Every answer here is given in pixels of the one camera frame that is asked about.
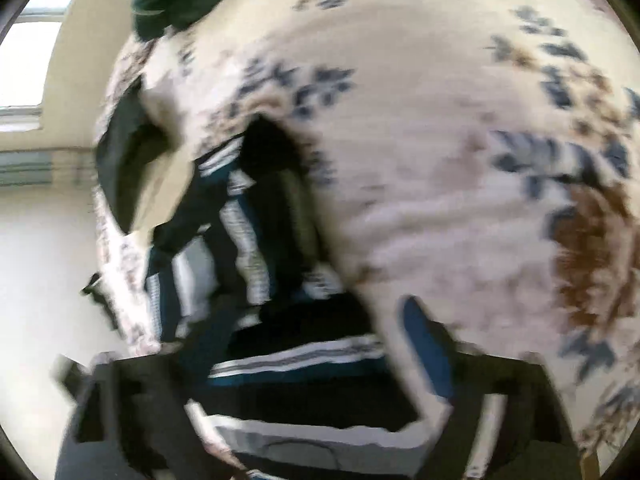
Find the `white wall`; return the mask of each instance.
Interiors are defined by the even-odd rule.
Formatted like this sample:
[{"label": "white wall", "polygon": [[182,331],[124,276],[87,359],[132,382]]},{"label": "white wall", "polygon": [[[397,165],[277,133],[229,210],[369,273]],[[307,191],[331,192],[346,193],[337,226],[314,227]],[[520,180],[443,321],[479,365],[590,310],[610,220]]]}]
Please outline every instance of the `white wall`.
[{"label": "white wall", "polygon": [[72,409],[51,378],[56,357],[125,351],[79,294],[96,269],[91,202],[87,189],[0,189],[0,424],[40,480],[54,477]]},{"label": "white wall", "polygon": [[0,133],[0,150],[90,146],[104,89],[131,32],[131,0],[73,0],[51,56],[42,128]]}]

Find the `beige wall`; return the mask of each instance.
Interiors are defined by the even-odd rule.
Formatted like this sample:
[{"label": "beige wall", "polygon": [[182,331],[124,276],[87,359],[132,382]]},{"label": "beige wall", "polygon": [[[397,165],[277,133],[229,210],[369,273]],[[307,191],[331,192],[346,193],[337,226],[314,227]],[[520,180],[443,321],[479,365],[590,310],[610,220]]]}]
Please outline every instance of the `beige wall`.
[{"label": "beige wall", "polygon": [[44,89],[42,129],[0,134],[0,150],[90,146],[115,57],[131,32],[131,0],[73,0]]},{"label": "beige wall", "polygon": [[59,354],[89,364],[124,343],[79,291],[96,269],[88,188],[0,189],[0,425],[52,480],[72,403],[51,378]]}]

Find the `window pane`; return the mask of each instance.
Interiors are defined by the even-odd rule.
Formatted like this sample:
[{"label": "window pane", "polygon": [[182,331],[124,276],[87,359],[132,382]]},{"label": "window pane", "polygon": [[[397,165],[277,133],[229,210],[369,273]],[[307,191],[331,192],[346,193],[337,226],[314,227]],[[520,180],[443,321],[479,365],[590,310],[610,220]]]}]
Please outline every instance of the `window pane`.
[{"label": "window pane", "polygon": [[58,22],[16,23],[0,44],[0,107],[42,102]]},{"label": "window pane", "polygon": [[47,14],[65,12],[71,0],[29,0],[24,7],[23,14]]}]

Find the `window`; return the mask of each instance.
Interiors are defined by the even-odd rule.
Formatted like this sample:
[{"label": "window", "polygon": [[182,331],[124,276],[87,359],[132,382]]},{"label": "window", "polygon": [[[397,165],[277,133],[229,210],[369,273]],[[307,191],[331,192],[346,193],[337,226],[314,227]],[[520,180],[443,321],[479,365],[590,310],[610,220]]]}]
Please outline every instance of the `window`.
[{"label": "window", "polygon": [[71,1],[29,0],[0,44],[1,122],[38,122],[49,60]]}]

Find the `striped clothing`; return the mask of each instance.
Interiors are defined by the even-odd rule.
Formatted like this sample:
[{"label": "striped clothing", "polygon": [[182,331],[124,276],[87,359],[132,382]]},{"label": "striped clothing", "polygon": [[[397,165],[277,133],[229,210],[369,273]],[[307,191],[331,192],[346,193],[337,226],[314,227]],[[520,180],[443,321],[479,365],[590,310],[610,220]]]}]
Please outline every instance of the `striped clothing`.
[{"label": "striped clothing", "polygon": [[146,290],[159,340],[184,341],[187,395],[247,467],[413,476],[427,427],[328,263],[305,179],[296,147],[263,118],[194,162],[154,231]]}]

